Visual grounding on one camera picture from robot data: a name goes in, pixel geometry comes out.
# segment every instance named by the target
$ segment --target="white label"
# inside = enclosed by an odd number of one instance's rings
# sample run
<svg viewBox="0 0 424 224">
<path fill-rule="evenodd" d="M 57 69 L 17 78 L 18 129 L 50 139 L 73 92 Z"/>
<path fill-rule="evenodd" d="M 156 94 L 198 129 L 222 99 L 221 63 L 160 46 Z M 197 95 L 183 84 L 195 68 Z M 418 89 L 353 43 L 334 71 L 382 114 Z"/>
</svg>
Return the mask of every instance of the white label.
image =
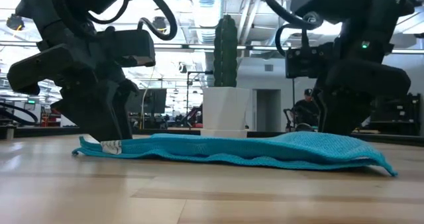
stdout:
<svg viewBox="0 0 424 224">
<path fill-rule="evenodd" d="M 108 154 L 121 154 L 122 144 L 120 140 L 103 141 L 100 142 L 101 149 L 103 152 Z"/>
</svg>

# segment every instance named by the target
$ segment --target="person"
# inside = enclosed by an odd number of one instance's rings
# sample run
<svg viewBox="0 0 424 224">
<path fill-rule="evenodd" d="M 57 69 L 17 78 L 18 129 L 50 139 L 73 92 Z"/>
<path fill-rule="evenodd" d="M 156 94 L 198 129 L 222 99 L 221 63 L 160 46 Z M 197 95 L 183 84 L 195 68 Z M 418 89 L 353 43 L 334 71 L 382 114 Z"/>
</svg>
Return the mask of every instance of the person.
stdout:
<svg viewBox="0 0 424 224">
<path fill-rule="evenodd" d="M 319 109 L 312 99 L 312 89 L 305 90 L 305 99 L 302 99 L 291 109 L 291 117 L 296 124 L 305 123 L 310 126 L 318 125 Z"/>
</svg>

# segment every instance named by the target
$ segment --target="blue towel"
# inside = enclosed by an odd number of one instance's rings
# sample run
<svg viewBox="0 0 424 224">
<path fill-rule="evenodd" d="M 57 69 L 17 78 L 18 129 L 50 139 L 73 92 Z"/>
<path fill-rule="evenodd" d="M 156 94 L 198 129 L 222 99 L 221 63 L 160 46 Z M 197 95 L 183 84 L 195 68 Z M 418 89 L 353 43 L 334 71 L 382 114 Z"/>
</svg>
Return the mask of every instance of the blue towel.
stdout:
<svg viewBox="0 0 424 224">
<path fill-rule="evenodd" d="M 94 144 L 80 137 L 82 152 L 109 158 L 160 156 L 189 162 L 228 162 L 296 170 L 334 170 L 381 166 L 397 172 L 383 154 L 359 139 L 314 132 L 295 132 L 265 139 L 228 139 L 195 135 L 155 134 L 145 139 Z"/>
</svg>

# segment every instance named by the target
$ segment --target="white planter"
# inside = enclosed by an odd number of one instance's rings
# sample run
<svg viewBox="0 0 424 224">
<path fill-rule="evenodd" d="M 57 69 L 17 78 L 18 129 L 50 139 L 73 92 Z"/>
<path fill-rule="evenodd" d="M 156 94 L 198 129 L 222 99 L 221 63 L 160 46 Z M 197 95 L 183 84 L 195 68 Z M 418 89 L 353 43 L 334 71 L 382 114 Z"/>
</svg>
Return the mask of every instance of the white planter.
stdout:
<svg viewBox="0 0 424 224">
<path fill-rule="evenodd" d="M 244 116 L 249 97 L 249 89 L 205 88 L 203 90 L 203 129 L 209 131 L 203 131 L 202 135 L 240 137 L 239 131 L 244 131 L 246 125 Z"/>
</svg>

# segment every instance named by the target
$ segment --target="green cactus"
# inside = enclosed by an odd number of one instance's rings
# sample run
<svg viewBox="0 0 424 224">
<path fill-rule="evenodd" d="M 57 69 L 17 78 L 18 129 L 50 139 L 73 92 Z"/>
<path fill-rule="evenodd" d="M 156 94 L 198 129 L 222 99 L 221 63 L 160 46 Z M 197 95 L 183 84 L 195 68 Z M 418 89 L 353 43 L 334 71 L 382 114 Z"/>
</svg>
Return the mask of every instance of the green cactus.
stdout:
<svg viewBox="0 0 424 224">
<path fill-rule="evenodd" d="M 215 29 L 213 76 L 215 87 L 237 86 L 237 27 L 230 15 L 225 15 Z"/>
</svg>

